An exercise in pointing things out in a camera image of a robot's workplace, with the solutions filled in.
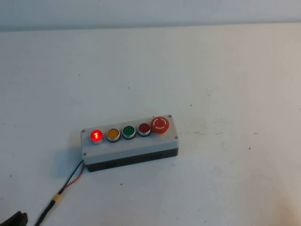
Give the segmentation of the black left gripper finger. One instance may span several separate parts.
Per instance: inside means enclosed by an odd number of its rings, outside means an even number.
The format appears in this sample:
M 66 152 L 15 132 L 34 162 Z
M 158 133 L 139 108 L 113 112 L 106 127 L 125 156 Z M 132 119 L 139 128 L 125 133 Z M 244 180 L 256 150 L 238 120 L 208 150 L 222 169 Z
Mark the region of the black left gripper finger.
M 19 226 L 22 218 L 22 213 L 20 211 L 16 212 L 13 216 L 5 220 L 0 224 L 0 226 Z

